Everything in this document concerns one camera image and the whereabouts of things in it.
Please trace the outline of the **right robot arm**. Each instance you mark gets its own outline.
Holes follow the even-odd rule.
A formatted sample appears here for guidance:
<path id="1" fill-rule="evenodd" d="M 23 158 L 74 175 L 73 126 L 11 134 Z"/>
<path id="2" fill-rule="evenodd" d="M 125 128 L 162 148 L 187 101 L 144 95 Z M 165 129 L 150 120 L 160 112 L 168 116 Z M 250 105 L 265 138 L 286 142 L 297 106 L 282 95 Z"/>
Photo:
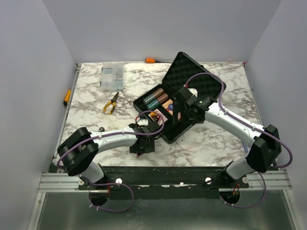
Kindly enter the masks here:
<path id="1" fill-rule="evenodd" d="M 183 98 L 176 96 L 173 104 L 173 122 L 202 123 L 208 121 L 239 138 L 249 148 L 247 156 L 230 162 L 221 175 L 223 186 L 230 188 L 242 176 L 266 172 L 281 153 L 278 129 L 273 125 L 261 127 L 227 111 L 216 99 L 205 96 Z"/>

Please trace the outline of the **white poker chip stack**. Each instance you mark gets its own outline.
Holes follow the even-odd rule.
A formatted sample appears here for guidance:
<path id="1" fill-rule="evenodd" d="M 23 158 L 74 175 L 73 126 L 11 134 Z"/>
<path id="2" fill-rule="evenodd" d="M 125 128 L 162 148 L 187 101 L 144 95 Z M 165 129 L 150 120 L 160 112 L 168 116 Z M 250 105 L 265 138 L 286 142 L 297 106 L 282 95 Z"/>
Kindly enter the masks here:
<path id="1" fill-rule="evenodd" d="M 177 119 L 178 119 L 178 121 L 181 120 L 181 113 L 180 112 L 177 114 Z"/>

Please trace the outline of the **green chip stack front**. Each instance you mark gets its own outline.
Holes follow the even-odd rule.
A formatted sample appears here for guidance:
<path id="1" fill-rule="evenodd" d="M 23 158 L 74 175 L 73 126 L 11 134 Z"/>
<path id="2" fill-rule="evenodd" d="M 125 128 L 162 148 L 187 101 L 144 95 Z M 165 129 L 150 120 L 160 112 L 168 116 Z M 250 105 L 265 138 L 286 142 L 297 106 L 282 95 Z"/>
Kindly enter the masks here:
<path id="1" fill-rule="evenodd" d="M 153 111 L 153 110 L 155 110 L 159 105 L 160 105 L 160 102 L 159 102 L 157 99 L 155 99 L 154 101 L 150 102 L 150 103 L 147 105 L 147 109 Z"/>

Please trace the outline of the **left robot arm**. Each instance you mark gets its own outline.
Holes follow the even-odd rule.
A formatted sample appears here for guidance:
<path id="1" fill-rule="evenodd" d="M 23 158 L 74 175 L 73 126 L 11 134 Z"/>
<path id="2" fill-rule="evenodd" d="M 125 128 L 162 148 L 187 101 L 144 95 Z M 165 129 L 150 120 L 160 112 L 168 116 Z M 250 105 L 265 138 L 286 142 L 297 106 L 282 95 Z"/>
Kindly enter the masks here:
<path id="1" fill-rule="evenodd" d="M 57 166 L 62 166 L 69 176 L 80 175 L 95 189 L 106 185 L 105 172 L 94 157 L 103 151 L 119 147 L 130 147 L 137 153 L 147 151 L 147 144 L 154 142 L 156 132 L 150 133 L 149 126 L 130 124 L 108 132 L 90 132 L 87 128 L 77 129 L 57 149 Z"/>

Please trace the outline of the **blue small blind button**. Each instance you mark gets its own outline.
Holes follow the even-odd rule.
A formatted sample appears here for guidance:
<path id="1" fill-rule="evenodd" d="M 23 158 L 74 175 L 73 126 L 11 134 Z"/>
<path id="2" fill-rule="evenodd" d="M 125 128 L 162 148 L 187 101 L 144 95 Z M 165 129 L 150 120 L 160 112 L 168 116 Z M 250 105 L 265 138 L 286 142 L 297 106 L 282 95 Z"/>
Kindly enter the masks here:
<path id="1" fill-rule="evenodd" d="M 173 104 L 170 103 L 167 108 L 168 108 L 168 110 L 173 111 Z"/>

